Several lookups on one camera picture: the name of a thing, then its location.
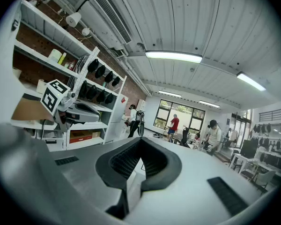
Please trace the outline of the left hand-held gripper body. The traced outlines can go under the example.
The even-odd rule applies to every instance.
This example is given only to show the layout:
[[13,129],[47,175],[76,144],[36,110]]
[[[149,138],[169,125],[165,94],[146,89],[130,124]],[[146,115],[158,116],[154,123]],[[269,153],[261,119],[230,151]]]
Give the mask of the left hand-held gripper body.
[[65,113],[76,99],[75,92],[61,81],[55,79],[46,84],[46,89],[40,102],[57,124],[55,130],[67,132],[70,129],[73,122],[67,118]]

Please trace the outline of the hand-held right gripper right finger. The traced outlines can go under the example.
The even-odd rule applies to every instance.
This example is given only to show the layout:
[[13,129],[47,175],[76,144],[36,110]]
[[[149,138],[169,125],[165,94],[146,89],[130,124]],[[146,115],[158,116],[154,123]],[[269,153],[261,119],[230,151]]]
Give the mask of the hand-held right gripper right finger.
[[[276,190],[260,195],[256,188],[214,157],[190,148],[150,138],[174,152],[182,162],[179,176],[167,188],[143,193],[124,218],[131,225],[246,225],[263,212]],[[231,216],[208,179],[221,178],[247,204]]]

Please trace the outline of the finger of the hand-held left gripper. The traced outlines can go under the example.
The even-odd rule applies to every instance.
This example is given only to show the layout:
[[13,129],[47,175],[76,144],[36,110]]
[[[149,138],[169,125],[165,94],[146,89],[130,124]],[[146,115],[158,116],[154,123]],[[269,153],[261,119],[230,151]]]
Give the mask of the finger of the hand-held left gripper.
[[99,113],[99,111],[93,106],[86,105],[84,103],[74,103],[76,109],[88,112],[88,113]]
[[72,122],[73,124],[77,124],[77,123],[84,124],[86,122],[99,121],[100,114],[68,109],[66,111],[66,118],[68,121]]

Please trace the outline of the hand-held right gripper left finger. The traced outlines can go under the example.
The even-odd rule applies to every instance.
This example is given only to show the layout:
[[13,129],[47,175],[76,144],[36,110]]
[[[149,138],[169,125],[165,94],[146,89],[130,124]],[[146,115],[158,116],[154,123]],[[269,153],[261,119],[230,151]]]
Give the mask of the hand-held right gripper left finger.
[[51,152],[61,173],[87,202],[119,219],[130,212],[128,191],[141,165],[140,150],[129,138],[102,145]]

